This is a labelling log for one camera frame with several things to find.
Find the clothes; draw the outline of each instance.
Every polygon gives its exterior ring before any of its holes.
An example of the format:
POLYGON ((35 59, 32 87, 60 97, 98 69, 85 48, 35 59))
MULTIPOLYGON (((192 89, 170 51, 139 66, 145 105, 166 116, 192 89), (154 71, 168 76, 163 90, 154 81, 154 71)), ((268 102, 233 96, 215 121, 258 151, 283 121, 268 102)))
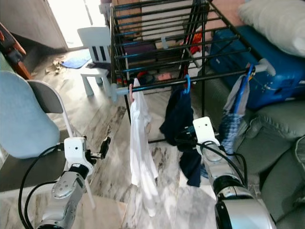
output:
MULTIPOLYGON (((140 86, 138 79, 134 79, 133 86, 140 86)), ((153 157, 149 150, 146 126, 151 121, 143 92, 132 94, 133 103, 130 107, 130 168, 132 184, 141 189, 144 207, 152 217, 156 213, 155 201, 159 200, 155 178, 158 177, 153 157)))
MULTIPOLYGON (((202 42, 202 33, 196 33, 193 38, 192 44, 197 44, 202 42)), ((196 52, 200 52, 202 49, 201 45, 190 47, 191 54, 195 54, 196 52)))
POLYGON ((240 86, 243 83, 244 75, 240 76, 239 79, 234 84, 232 91, 228 96, 228 100, 224 106, 224 115, 222 121, 219 125, 219 135, 221 145, 224 146, 227 154, 233 154, 233 145, 235 138, 238 133, 238 128, 241 123, 242 117, 245 114, 246 104, 248 101, 250 86, 249 81, 245 83, 245 89, 243 94, 241 95, 241 100, 238 105, 238 109, 236 109, 236 113, 232 113, 232 111, 236 107, 236 98, 239 94, 240 86))
MULTIPOLYGON (((193 125, 193 110, 191 107, 190 94, 182 94, 183 87, 176 88, 166 107, 165 121, 160 127, 166 141, 176 146, 175 137, 178 136, 186 126, 193 125)), ((201 156, 193 146, 179 145, 178 149, 183 151, 180 158, 180 168, 188 178, 187 184, 199 187, 201 156)))
POLYGON ((186 126, 193 125, 193 110, 191 107, 190 94, 181 96, 183 87, 176 88, 166 107, 165 121, 160 127, 166 141, 176 146, 175 136, 186 126))
POLYGON ((142 74, 137 77, 141 85, 146 85, 146 84, 151 84, 155 82, 155 78, 153 75, 150 75, 149 73, 147 74, 142 74))
POLYGON ((208 172, 206 171, 204 164, 200 166, 200 175, 207 179, 209 178, 208 172))

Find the hanger hook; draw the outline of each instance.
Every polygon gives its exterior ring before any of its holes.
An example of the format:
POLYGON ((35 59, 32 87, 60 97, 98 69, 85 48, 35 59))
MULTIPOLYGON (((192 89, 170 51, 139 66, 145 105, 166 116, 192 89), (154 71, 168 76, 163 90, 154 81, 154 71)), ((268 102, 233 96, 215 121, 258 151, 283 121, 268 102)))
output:
POLYGON ((129 98, 130 98, 130 101, 133 102, 134 101, 134 98, 132 96, 132 88, 133 88, 133 84, 131 83, 129 85, 129 98))
POLYGON ((252 76, 252 70, 253 70, 253 68, 254 68, 254 65, 253 64, 250 64, 250 66, 249 66, 249 71, 248 71, 248 74, 247 74, 247 76, 246 76, 246 79, 249 81, 250 80, 250 77, 252 76))
POLYGON ((188 94, 191 89, 191 79, 190 79, 189 74, 187 74, 185 77, 187 79, 187 89, 184 90, 184 94, 188 94))

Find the clothes hanger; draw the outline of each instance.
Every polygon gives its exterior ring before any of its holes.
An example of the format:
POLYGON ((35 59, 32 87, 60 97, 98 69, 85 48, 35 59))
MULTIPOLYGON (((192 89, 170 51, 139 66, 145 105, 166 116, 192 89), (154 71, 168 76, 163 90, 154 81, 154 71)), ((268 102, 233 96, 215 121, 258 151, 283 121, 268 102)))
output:
POLYGON ((129 98, 130 98, 130 101, 133 102, 134 101, 134 98, 132 96, 132 88, 133 88, 133 84, 131 83, 129 85, 129 98))
POLYGON ((183 90, 183 94, 188 94, 190 92, 190 89, 191 89, 191 79, 190 79, 189 74, 185 75, 185 78, 187 79, 187 88, 185 88, 183 90))

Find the black cable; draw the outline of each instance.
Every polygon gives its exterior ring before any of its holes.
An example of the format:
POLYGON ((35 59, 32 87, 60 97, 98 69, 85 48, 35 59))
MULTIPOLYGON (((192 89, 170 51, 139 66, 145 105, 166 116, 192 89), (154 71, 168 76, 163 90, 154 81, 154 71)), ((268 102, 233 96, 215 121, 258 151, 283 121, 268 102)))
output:
POLYGON ((243 175, 242 173, 240 172, 239 168, 228 158, 226 157, 225 155, 223 155, 222 153, 218 152, 217 150, 213 149, 213 148, 210 148, 208 147, 207 145, 205 145, 205 143, 207 142, 204 142, 202 144, 199 144, 199 143, 196 143, 198 146, 202 146, 203 148, 206 148, 208 150, 211 150, 212 152, 216 153, 218 156, 221 156, 224 160, 226 160, 233 168, 234 170, 236 171, 236 173, 238 174, 240 180, 242 181, 242 184, 244 186, 246 186, 246 183, 244 181, 244 178, 243 178, 243 175))
POLYGON ((222 153, 218 152, 217 150, 213 149, 213 148, 210 148, 208 146, 205 145, 205 143, 207 142, 204 142, 202 144, 200 143, 197 143, 197 142, 194 142, 194 141, 188 141, 188 140, 182 140, 182 139, 177 139, 175 137, 175 141, 176 142, 180 142, 180 143, 185 143, 185 144, 191 144, 191 145, 198 145, 198 146, 202 146, 206 149, 209 149, 211 150, 212 152, 216 153, 217 155, 221 156, 224 160, 226 160, 232 167, 233 169, 236 171, 236 173, 238 174, 240 180, 242 181, 242 184, 247 187, 247 183, 245 182, 245 179, 243 178, 243 175, 242 173, 240 172, 239 168, 228 158, 226 157, 225 155, 223 155, 222 153))
POLYGON ((22 214, 22 209, 21 209, 22 191, 23 191, 25 180, 26 180, 27 175, 29 174, 30 170, 36 164, 36 162, 40 158, 42 158, 42 156, 44 156, 46 153, 48 153, 50 150, 56 149, 56 148, 58 148, 58 145, 51 146, 51 147, 47 148, 46 150, 44 150, 41 154, 39 154, 39 156, 37 158, 35 158, 35 160, 32 162, 32 164, 30 165, 30 167, 28 168, 28 170, 25 172, 25 174, 23 176, 23 179, 22 179, 22 182, 21 182, 21 185, 20 185, 20 190, 19 190, 19 197, 18 197, 18 214, 19 214, 20 220, 21 220, 23 226, 25 227, 25 229, 34 229, 31 224, 28 225, 27 222, 25 221, 25 218, 22 214))
POLYGON ((30 202, 30 199, 31 199, 31 196, 33 195, 33 193, 36 191, 36 189, 38 189, 39 187, 41 186, 44 186, 44 185, 49 185, 49 184, 55 184, 56 181, 49 181, 49 182, 44 182, 42 184, 39 184, 37 186, 35 186, 31 192, 29 193, 26 201, 25 201, 25 205, 24 205, 24 217, 25 217, 25 221, 27 222, 28 225, 31 225, 31 222, 30 222, 30 219, 29 219, 29 215, 28 215, 28 206, 29 206, 29 202, 30 202))
POLYGON ((243 161, 243 167, 244 167, 244 182, 245 182, 245 186, 248 189, 248 168, 247 168, 247 163, 246 163, 246 159, 244 158, 244 156, 242 154, 238 154, 238 153, 233 153, 233 154, 228 154, 225 153, 228 156, 239 156, 242 161, 243 161))

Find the white pillow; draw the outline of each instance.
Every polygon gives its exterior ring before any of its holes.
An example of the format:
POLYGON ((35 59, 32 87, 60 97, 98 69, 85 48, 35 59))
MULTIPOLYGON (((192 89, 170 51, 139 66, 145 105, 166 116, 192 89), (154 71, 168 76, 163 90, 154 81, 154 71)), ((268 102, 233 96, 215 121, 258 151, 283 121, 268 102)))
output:
POLYGON ((238 14, 282 51, 305 57, 305 1, 252 0, 238 14))

